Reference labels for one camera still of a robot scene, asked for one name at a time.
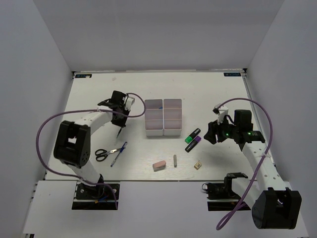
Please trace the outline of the purple highlighter marker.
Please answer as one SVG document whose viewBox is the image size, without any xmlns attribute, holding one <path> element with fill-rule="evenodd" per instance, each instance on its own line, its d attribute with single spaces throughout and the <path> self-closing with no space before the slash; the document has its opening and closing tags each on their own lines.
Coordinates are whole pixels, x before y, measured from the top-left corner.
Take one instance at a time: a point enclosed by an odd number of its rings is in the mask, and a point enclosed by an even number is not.
<svg viewBox="0 0 317 238">
<path fill-rule="evenodd" d="M 185 151 L 187 153 L 189 153 L 193 148 L 195 148 L 197 146 L 197 144 L 201 141 L 201 137 L 200 136 L 196 136 L 189 144 L 188 146 L 185 148 Z"/>
</svg>

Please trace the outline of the grey stick eraser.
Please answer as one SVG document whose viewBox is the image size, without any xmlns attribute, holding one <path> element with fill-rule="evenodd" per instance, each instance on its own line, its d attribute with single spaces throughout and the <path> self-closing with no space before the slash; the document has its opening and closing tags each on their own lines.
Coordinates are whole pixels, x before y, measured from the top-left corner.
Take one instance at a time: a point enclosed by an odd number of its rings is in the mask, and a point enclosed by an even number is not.
<svg viewBox="0 0 317 238">
<path fill-rule="evenodd" d="M 177 167 L 177 155 L 173 155 L 173 165 L 175 168 Z"/>
</svg>

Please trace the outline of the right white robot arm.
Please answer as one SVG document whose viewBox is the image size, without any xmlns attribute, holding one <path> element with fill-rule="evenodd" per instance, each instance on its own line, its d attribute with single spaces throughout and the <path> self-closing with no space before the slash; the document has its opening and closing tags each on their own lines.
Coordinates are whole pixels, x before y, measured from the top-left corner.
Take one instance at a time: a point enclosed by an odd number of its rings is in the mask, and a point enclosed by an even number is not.
<svg viewBox="0 0 317 238">
<path fill-rule="evenodd" d="M 253 129 L 251 111 L 235 110 L 234 118 L 231 118 L 228 109 L 222 106 L 214 109 L 214 113 L 218 118 L 208 124 L 205 140 L 211 144 L 234 140 L 256 173 L 256 183 L 250 185 L 250 179 L 242 172 L 228 173 L 222 183 L 202 186 L 208 199 L 243 199 L 238 207 L 247 205 L 251 209 L 258 229 L 294 229 L 302 203 L 301 195 L 286 185 L 269 154 L 265 153 L 265 139 L 260 131 Z"/>
</svg>

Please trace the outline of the pink eraser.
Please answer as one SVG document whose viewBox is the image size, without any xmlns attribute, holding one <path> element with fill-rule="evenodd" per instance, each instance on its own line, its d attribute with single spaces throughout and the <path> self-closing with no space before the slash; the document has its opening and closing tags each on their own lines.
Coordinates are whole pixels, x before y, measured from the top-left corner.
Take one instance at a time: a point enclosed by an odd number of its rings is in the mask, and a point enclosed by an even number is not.
<svg viewBox="0 0 317 238">
<path fill-rule="evenodd" d="M 162 170 L 166 167 L 166 161 L 165 160 L 162 160 L 162 161 L 159 161 L 159 162 L 156 162 L 153 164 L 153 170 L 156 172 L 156 171 L 159 171 L 159 170 Z"/>
</svg>

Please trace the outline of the blue ballpoint pen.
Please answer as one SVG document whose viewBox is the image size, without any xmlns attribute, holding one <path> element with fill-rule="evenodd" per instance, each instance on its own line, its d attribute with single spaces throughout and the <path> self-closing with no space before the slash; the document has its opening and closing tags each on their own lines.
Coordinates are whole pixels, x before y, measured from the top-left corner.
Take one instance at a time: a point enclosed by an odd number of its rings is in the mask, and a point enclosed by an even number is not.
<svg viewBox="0 0 317 238">
<path fill-rule="evenodd" d="M 113 160 L 113 162 L 111 163 L 111 167 L 113 167 L 114 166 L 114 164 L 116 163 L 116 161 L 117 161 L 117 159 L 119 158 L 119 156 L 122 154 L 122 152 L 123 152 L 123 150 L 126 148 L 126 146 L 127 146 L 127 144 L 128 144 L 128 142 L 126 141 L 126 142 L 124 142 L 124 144 L 122 145 L 122 147 L 120 148 L 120 150 L 119 150 L 119 152 L 118 152 L 118 154 L 116 155 L 116 157 L 115 157 L 115 159 Z"/>
</svg>

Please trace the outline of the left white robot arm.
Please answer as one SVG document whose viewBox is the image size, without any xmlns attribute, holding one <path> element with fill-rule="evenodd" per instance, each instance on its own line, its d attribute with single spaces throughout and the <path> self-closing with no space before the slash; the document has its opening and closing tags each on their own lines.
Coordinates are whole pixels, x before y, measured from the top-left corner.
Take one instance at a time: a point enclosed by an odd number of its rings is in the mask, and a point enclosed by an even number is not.
<svg viewBox="0 0 317 238">
<path fill-rule="evenodd" d="M 113 91 L 111 98 L 98 103 L 95 112 L 89 112 L 75 121 L 64 120 L 59 126 L 53 156 L 88 185 L 87 191 L 94 198 L 104 194 L 105 186 L 102 175 L 90 161 L 91 136 L 108 122 L 125 127 L 134 102 L 135 99 L 128 94 Z"/>
</svg>

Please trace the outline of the black handled scissors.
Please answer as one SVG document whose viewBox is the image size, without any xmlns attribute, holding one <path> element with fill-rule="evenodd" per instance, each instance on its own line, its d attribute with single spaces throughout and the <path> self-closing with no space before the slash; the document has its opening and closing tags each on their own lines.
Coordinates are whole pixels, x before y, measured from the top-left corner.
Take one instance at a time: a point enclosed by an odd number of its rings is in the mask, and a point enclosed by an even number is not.
<svg viewBox="0 0 317 238">
<path fill-rule="evenodd" d="M 109 150 L 109 151 L 107 151 L 105 149 L 98 149 L 95 151 L 96 161 L 102 162 L 108 157 L 108 155 L 113 154 L 113 153 L 117 153 L 120 150 L 121 150 L 120 148 Z"/>
</svg>

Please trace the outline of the green highlighter marker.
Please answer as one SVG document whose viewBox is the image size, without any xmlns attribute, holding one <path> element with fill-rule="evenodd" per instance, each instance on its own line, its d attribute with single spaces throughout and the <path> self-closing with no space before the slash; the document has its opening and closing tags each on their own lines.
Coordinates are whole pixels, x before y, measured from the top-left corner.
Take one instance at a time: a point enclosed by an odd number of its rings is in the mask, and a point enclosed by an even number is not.
<svg viewBox="0 0 317 238">
<path fill-rule="evenodd" d="M 185 142 L 189 144 L 199 133 L 201 130 L 199 128 L 195 129 L 189 136 L 185 138 Z"/>
</svg>

